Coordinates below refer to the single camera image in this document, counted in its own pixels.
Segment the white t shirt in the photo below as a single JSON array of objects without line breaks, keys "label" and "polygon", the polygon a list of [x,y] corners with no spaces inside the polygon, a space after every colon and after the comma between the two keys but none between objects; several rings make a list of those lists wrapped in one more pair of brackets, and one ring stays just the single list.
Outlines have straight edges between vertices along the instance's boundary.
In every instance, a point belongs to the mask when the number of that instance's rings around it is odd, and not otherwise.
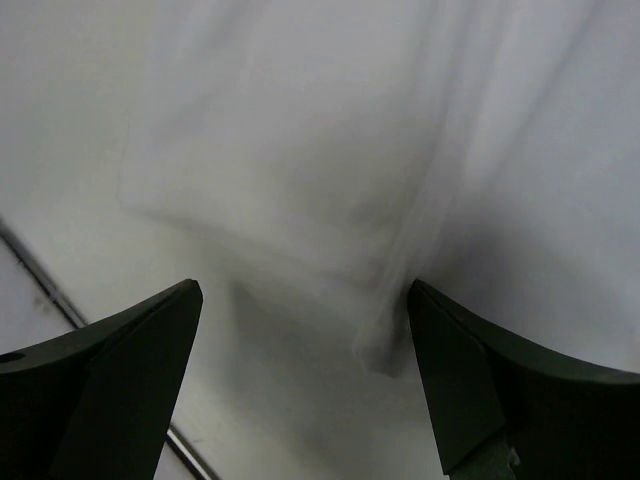
[{"label": "white t shirt", "polygon": [[159,1],[130,209],[414,377],[430,283],[565,354],[639,367],[635,1]]}]

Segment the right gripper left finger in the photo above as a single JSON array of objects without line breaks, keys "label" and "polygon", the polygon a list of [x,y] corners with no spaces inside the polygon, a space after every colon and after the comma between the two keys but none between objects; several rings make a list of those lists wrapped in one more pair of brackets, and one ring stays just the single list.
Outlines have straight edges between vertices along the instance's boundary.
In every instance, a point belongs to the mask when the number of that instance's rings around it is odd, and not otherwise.
[{"label": "right gripper left finger", "polygon": [[2,478],[153,478],[202,304],[198,282],[184,280],[2,355]]}]

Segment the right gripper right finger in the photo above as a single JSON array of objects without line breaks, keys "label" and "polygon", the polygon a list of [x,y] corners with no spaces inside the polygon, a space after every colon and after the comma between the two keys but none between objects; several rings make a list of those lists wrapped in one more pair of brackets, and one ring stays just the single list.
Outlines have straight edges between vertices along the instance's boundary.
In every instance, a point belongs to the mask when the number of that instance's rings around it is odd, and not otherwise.
[{"label": "right gripper right finger", "polygon": [[407,313],[448,477],[638,477],[637,374],[531,342],[421,281]]}]

